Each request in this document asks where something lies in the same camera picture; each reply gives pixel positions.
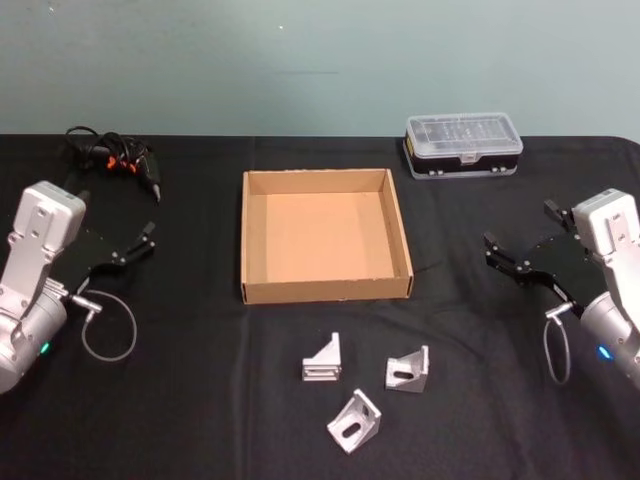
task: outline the black cable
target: black cable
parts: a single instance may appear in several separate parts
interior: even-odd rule
[[[73,135],[81,132],[90,135]],[[80,170],[98,166],[113,173],[132,174],[160,203],[160,169],[153,150],[143,141],[117,132],[100,135],[84,125],[67,130],[65,141],[72,150],[72,166]]]

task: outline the cardboard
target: cardboard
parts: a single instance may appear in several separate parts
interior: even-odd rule
[[[245,172],[241,282],[247,304],[407,298],[391,171]]]

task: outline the black fabric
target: black fabric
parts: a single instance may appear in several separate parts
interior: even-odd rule
[[[559,229],[543,214],[547,198],[570,206],[607,187],[640,198],[636,144],[525,138],[512,177],[416,181],[396,139],[147,140],[163,175],[160,207],[132,179],[68,182],[90,188],[86,225],[116,243],[158,224],[154,257],[97,282],[133,308],[138,346],[121,364],[101,364],[82,349],[72,315],[50,353],[0,397],[0,478],[637,478],[640,392],[596,357],[576,322],[572,377],[555,386],[541,342],[543,312],[558,300],[486,267],[481,238],[491,230],[525,252]],[[65,182],[61,143],[0,137],[0,232],[25,186]],[[243,306],[242,172],[358,167],[393,171],[411,298]],[[332,331],[341,380],[301,382],[301,359]],[[114,353],[128,341],[121,333],[104,333]],[[422,344],[426,391],[385,391],[386,359]],[[382,426],[347,456],[326,424],[355,388],[380,408]]]

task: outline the metal angle bracket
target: metal angle bracket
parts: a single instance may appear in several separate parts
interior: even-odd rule
[[[353,392],[342,411],[327,430],[342,449],[350,454],[378,433],[382,414],[360,389]]]
[[[333,332],[331,341],[312,358],[302,360],[302,380],[305,382],[335,382],[342,371],[340,335]]]
[[[387,360],[385,387],[401,392],[422,393],[428,374],[429,347],[423,345],[417,352]]]

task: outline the teal wall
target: teal wall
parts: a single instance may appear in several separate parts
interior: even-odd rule
[[[640,140],[630,0],[2,0],[0,133],[399,135],[505,111]]]

